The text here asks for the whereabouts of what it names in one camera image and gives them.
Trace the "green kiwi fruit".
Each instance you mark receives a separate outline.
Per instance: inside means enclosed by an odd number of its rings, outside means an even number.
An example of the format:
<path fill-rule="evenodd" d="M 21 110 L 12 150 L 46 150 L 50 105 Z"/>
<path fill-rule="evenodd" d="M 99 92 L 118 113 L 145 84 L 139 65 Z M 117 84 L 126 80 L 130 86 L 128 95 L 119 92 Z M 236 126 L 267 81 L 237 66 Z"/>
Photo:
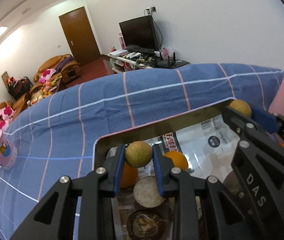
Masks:
<path fill-rule="evenodd" d="M 229 107 L 233 108 L 234 110 L 249 118 L 252 116 L 252 110 L 249 104 L 243 100 L 233 100 L 233 102 L 230 103 Z"/>
<path fill-rule="evenodd" d="M 151 146 L 144 141 L 135 141 L 129 144 L 125 150 L 125 159 L 132 168 L 146 166 L 153 157 Z"/>

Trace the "dark purple mangosteen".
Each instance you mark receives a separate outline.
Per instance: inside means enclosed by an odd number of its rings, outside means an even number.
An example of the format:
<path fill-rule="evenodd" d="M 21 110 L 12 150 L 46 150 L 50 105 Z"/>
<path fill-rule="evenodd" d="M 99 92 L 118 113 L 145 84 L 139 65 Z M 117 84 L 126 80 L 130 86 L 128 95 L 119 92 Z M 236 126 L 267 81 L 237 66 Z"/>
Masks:
<path fill-rule="evenodd" d="M 239 194 L 241 185 L 234 171 L 231 171 L 223 181 L 223 185 L 234 195 Z"/>

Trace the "printed paper leaflet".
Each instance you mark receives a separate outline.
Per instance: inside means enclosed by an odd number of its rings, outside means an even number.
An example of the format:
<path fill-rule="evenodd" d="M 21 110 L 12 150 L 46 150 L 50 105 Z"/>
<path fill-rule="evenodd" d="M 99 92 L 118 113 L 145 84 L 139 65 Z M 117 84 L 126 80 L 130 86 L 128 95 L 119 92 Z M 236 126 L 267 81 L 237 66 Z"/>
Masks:
<path fill-rule="evenodd" d="M 150 146 L 159 146 L 162 154 L 169 151 L 181 152 L 187 159 L 187 172 L 191 176 L 202 179 L 216 176 L 223 181 L 232 171 L 231 159 L 238 141 L 239 137 L 218 115 L 199 124 L 147 139 L 145 142 Z M 155 176 L 152 162 L 138 168 L 138 171 L 138 181 L 146 176 Z M 130 214 L 140 210 L 157 213 L 165 222 L 165 229 L 160 239 L 172 239 L 174 200 L 168 198 L 160 206 L 146 208 L 135 200 L 134 187 L 135 185 L 121 188 L 118 199 L 112 202 L 113 209 L 117 212 L 115 215 L 117 239 L 131 239 L 127 232 L 127 220 Z"/>

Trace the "pink metal tin box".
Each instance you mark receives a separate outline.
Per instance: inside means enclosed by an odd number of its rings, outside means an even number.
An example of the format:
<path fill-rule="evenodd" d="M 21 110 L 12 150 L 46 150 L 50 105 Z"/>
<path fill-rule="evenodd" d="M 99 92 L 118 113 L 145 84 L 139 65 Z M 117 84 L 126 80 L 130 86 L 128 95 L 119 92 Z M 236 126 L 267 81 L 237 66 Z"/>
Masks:
<path fill-rule="evenodd" d="M 140 208 L 132 239 L 284 239 L 284 116 L 226 99 L 100 137 L 81 213 L 81 239 L 121 236 L 125 169 Z"/>

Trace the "blue plaid tablecloth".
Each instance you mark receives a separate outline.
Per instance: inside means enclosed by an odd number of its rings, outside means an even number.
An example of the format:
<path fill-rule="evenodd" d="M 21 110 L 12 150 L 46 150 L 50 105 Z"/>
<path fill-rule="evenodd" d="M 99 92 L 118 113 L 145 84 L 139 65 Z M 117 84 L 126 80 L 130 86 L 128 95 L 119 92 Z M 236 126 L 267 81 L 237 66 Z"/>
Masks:
<path fill-rule="evenodd" d="M 99 137 L 230 98 L 266 110 L 283 78 L 270 67 L 189 64 L 105 76 L 41 100 L 5 132 L 18 154 L 10 170 L 0 168 L 0 239 L 12 236 L 61 176 L 91 171 Z"/>

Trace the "pink cartoon mug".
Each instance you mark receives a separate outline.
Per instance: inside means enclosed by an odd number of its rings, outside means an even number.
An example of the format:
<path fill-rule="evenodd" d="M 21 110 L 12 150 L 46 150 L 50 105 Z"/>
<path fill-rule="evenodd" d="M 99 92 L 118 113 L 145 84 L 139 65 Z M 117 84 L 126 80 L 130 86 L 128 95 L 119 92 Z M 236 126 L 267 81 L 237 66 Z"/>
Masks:
<path fill-rule="evenodd" d="M 6 135 L 0 131 L 0 167 L 10 170 L 15 164 L 17 148 L 7 139 Z"/>

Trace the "cluttered coffee table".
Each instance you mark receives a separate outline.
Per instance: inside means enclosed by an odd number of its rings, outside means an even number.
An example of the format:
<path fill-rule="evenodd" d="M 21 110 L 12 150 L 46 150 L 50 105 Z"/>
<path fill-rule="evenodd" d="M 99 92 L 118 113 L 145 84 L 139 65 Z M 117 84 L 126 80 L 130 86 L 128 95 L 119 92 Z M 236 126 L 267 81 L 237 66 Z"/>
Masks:
<path fill-rule="evenodd" d="M 55 77 L 52 81 L 46 81 L 43 84 L 40 83 L 30 90 L 30 99 L 27 101 L 27 104 L 31 107 L 42 99 L 48 98 L 65 88 L 62 76 Z"/>

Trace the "pink floral pillow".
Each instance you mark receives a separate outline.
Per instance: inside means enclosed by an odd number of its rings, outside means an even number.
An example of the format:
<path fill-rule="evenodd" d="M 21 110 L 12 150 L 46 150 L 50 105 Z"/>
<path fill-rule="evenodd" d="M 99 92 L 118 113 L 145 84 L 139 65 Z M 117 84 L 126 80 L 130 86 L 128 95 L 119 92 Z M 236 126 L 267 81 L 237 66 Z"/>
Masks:
<path fill-rule="evenodd" d="M 0 131 L 5 131 L 11 124 L 12 119 L 0 120 Z"/>
<path fill-rule="evenodd" d="M 15 114 L 15 111 L 10 106 L 6 106 L 0 109 L 0 117 L 3 120 L 11 119 L 14 116 L 14 114 Z"/>
<path fill-rule="evenodd" d="M 51 79 L 51 77 L 56 73 L 55 69 L 46 69 L 41 77 L 39 78 L 39 82 L 40 83 L 46 83 L 47 81 L 49 81 Z"/>

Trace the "black rack with clutter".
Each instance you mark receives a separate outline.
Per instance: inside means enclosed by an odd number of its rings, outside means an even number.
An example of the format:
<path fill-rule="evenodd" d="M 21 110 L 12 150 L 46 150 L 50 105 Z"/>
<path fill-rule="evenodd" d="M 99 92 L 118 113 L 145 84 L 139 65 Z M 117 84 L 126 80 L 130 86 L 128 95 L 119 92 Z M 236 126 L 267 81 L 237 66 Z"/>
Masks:
<path fill-rule="evenodd" d="M 8 93 L 15 101 L 24 94 L 29 93 L 34 86 L 28 77 L 25 76 L 15 79 L 13 76 L 9 77 L 7 72 L 2 74 L 2 80 L 4 81 Z"/>

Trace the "white tv stand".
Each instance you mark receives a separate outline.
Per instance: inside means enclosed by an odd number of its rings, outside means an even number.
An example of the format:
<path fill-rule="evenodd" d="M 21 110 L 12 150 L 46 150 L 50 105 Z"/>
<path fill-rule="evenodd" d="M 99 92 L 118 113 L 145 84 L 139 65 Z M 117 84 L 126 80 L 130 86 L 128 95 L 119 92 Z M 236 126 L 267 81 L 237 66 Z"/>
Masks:
<path fill-rule="evenodd" d="M 154 53 L 141 53 L 121 49 L 112 51 L 107 56 L 110 58 L 111 69 L 116 73 L 139 69 L 176 69 L 190 64 L 187 61 L 177 59 L 175 53 L 166 59 L 162 57 L 161 52 L 158 55 L 156 51 Z"/>

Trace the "black television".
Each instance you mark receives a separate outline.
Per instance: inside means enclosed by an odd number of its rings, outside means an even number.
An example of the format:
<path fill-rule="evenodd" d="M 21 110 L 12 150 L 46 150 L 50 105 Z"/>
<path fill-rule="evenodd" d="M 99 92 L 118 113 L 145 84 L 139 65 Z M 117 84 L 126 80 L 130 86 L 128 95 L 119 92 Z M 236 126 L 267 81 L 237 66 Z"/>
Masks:
<path fill-rule="evenodd" d="M 119 23 L 126 47 L 158 50 L 159 42 L 156 36 L 153 18 L 150 15 L 141 16 Z"/>

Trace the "brown wooden door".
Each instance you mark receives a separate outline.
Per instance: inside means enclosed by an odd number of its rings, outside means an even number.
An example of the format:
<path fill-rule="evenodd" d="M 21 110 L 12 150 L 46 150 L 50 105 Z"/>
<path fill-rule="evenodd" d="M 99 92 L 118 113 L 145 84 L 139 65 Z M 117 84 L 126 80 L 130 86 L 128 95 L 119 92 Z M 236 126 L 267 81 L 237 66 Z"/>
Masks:
<path fill-rule="evenodd" d="M 101 54 L 85 7 L 61 15 L 59 20 L 72 55 L 81 66 L 100 58 Z"/>

